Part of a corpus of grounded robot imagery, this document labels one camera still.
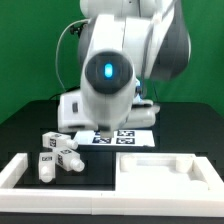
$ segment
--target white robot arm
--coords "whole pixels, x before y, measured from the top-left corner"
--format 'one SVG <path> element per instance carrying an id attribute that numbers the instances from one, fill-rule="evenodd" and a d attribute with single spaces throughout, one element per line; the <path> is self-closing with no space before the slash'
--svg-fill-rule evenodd
<path id="1" fill-rule="evenodd" d="M 169 80 L 188 64 L 180 1 L 82 0 L 80 6 L 93 17 L 79 42 L 81 90 L 61 96 L 59 131 L 112 137 L 119 128 L 152 126 L 159 107 L 140 98 L 136 77 Z"/>

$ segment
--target cable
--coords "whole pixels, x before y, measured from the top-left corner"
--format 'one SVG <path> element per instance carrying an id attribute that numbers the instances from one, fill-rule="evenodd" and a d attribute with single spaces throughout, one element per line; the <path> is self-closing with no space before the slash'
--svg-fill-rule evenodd
<path id="1" fill-rule="evenodd" d="M 65 35 L 65 33 L 67 32 L 67 30 L 71 27 L 71 26 L 74 26 L 75 24 L 77 23 L 84 23 L 84 22 L 89 22 L 89 19 L 83 19 L 83 20 L 79 20 L 79 21 L 76 21 L 76 22 L 73 22 L 71 24 L 69 24 L 65 29 L 64 31 L 62 32 L 59 40 L 58 40 L 58 44 L 57 44 L 57 49 L 56 49 L 56 56 L 55 56 L 55 70 L 56 70 L 56 76 L 57 76 L 57 79 L 59 81 L 59 83 L 61 84 L 61 87 L 63 89 L 64 92 L 66 92 L 66 89 L 65 89 L 65 86 L 63 84 L 63 82 L 61 81 L 61 78 L 60 78 L 60 73 L 59 73 L 59 69 L 58 69 L 58 56 L 59 56 L 59 50 L 60 50 L 60 45 L 61 45 L 61 41 Z"/>

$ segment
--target black tabletop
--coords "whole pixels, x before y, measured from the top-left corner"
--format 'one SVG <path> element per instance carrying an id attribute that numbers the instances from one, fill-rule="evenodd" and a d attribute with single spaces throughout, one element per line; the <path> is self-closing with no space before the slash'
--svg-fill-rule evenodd
<path id="1" fill-rule="evenodd" d="M 57 168 L 50 185 L 38 178 L 42 134 L 57 132 L 57 101 L 33 101 L 0 125 L 0 170 L 18 152 L 28 153 L 29 168 L 17 188 L 114 190 L 115 152 L 127 147 L 80 146 L 86 167 L 83 172 L 65 172 Z M 161 103 L 156 125 L 152 127 L 155 147 L 135 147 L 148 153 L 194 153 L 206 156 L 224 179 L 224 119 L 211 107 L 200 103 Z M 131 217 L 0 213 L 0 223 L 224 223 L 222 218 Z"/>

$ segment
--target green backdrop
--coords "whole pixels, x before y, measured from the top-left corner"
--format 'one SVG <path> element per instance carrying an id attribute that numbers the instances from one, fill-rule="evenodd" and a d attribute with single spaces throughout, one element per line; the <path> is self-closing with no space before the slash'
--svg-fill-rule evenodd
<path id="1" fill-rule="evenodd" d="M 203 102 L 224 116 L 224 1 L 182 2 L 191 61 L 178 78 L 155 83 L 159 101 Z M 82 18 L 79 0 L 0 0 L 0 123 L 29 101 L 62 91 L 54 69 L 57 41 L 69 23 Z M 77 42 L 67 34 L 61 48 L 67 88 L 79 85 Z"/>

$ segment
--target blue light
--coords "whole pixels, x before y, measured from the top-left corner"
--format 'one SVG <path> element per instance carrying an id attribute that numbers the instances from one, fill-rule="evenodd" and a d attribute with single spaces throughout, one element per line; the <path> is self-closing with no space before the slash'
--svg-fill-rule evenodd
<path id="1" fill-rule="evenodd" d="M 113 65 L 108 63 L 105 65 L 104 67 L 104 75 L 107 77 L 107 78 L 111 78 L 113 76 Z"/>

